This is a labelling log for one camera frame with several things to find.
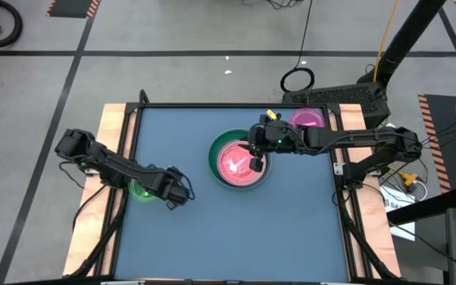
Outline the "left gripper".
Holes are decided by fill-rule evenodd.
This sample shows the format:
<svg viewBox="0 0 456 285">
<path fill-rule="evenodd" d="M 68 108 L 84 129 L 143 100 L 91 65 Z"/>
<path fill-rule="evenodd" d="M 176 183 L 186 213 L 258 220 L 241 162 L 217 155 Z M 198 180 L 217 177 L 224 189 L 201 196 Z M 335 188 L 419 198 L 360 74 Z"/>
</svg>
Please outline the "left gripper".
<svg viewBox="0 0 456 285">
<path fill-rule="evenodd" d="M 192 191 L 187 188 L 183 179 L 185 175 L 175 167 L 157 169 L 157 178 L 154 181 L 154 195 L 165 201 L 168 209 L 183 206 L 193 200 Z"/>
</svg>

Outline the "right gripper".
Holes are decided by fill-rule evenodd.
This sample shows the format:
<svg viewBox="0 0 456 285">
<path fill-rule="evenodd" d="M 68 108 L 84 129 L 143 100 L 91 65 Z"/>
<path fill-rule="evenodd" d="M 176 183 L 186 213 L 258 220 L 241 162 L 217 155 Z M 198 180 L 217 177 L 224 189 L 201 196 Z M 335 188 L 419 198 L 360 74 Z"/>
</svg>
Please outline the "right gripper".
<svg viewBox="0 0 456 285">
<path fill-rule="evenodd" d="M 275 153 L 303 153 L 306 145 L 302 136 L 288 123 L 274 122 L 252 126 L 248 133 L 249 152 L 257 155 L 257 150 Z M 261 173 L 264 163 L 261 158 L 250 160 L 250 169 Z"/>
</svg>

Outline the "red translucent plastic plate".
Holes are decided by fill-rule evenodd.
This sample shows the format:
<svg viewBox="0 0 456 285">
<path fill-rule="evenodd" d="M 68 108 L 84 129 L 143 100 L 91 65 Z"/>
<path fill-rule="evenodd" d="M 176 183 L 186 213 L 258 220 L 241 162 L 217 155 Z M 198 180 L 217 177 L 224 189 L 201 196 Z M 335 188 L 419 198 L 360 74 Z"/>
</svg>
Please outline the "red translucent plastic plate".
<svg viewBox="0 0 456 285">
<path fill-rule="evenodd" d="M 251 188 L 260 183 L 266 175 L 271 159 L 264 155 L 260 172 L 250 168 L 253 156 L 246 149 L 249 144 L 234 140 L 225 144 L 218 152 L 216 167 L 220 177 L 231 187 Z"/>
</svg>

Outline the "green translucent plastic plate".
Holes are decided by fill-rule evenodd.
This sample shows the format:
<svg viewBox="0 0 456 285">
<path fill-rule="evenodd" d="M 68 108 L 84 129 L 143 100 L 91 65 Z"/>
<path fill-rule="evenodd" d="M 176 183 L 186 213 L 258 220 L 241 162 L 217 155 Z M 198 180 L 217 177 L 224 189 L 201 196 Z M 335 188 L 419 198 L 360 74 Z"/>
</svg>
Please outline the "green translucent plastic plate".
<svg viewBox="0 0 456 285">
<path fill-rule="evenodd" d="M 131 180 L 127 189 L 131 197 L 138 202 L 149 203 L 157 199 L 157 197 L 151 195 L 145 188 L 138 184 L 136 180 Z"/>
</svg>

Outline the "magenta translucent plastic plate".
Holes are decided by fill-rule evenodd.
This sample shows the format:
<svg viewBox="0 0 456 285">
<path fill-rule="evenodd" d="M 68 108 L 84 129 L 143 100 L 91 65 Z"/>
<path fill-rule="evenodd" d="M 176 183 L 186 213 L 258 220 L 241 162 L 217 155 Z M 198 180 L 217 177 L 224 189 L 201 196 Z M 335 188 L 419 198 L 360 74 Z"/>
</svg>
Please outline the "magenta translucent plastic plate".
<svg viewBox="0 0 456 285">
<path fill-rule="evenodd" d="M 325 127 L 325 117 L 319 108 L 299 108 L 296 109 L 290 118 L 290 123 L 293 126 L 306 127 Z"/>
</svg>

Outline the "wooden table side board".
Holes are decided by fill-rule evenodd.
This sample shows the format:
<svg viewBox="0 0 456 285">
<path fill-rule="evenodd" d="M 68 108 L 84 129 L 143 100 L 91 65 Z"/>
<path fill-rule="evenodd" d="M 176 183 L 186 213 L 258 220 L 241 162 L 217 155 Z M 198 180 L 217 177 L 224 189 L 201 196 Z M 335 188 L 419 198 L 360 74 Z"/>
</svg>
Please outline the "wooden table side board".
<svg viewBox="0 0 456 285">
<path fill-rule="evenodd" d="M 97 141 L 125 158 L 131 156 L 136 112 L 130 104 L 106 104 L 97 131 Z M 84 181 L 81 201 L 93 197 L 76 218 L 63 274 L 70 275 L 88 257 L 119 208 L 121 189 L 104 187 L 97 174 Z"/>
<path fill-rule="evenodd" d="M 344 130 L 363 130 L 366 124 L 359 104 L 341 104 L 340 118 Z M 370 247 L 378 258 L 396 276 L 401 272 L 393 245 L 390 226 L 386 217 L 383 197 L 377 177 L 368 175 L 363 181 L 363 187 L 357 191 L 363 231 Z"/>
</svg>

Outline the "yellow power splitter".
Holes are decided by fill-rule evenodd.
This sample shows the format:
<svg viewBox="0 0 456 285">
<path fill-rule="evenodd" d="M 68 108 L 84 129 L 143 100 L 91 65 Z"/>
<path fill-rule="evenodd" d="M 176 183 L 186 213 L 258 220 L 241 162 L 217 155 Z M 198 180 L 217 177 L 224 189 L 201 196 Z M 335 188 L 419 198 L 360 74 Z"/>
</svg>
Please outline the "yellow power splitter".
<svg viewBox="0 0 456 285">
<path fill-rule="evenodd" d="M 402 182 L 403 182 L 404 186 L 406 187 L 407 192 L 409 192 L 409 193 L 415 192 L 415 190 L 416 190 L 415 182 L 416 182 L 416 179 L 418 178 L 418 176 L 415 173 L 409 174 L 409 173 L 405 173 L 403 171 L 399 171 L 398 174 L 401 177 Z"/>
</svg>

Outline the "white paper sheet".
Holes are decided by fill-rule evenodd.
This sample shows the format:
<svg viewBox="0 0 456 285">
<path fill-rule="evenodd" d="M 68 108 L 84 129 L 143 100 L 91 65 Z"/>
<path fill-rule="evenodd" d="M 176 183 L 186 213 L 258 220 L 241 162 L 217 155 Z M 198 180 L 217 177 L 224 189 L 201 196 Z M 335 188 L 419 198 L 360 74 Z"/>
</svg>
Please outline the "white paper sheet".
<svg viewBox="0 0 456 285">
<path fill-rule="evenodd" d="M 415 203 L 415 198 L 408 196 L 401 191 L 386 186 L 380 187 L 384 196 L 385 209 L 389 213 Z M 403 238 L 409 241 L 415 241 L 415 223 L 409 222 L 399 226 L 391 226 L 390 232 L 394 237 Z"/>
</svg>

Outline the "black ribbed tube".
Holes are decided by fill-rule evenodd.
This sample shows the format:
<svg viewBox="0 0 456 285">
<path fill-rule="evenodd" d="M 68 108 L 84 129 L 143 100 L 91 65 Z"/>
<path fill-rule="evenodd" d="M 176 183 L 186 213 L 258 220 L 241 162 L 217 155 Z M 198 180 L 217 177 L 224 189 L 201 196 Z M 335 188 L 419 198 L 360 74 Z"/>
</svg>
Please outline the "black ribbed tube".
<svg viewBox="0 0 456 285">
<path fill-rule="evenodd" d="M 386 88 L 396 69 L 446 1 L 419 0 L 378 60 L 378 64 L 369 73 L 360 77 L 356 83 L 376 82 Z"/>
</svg>

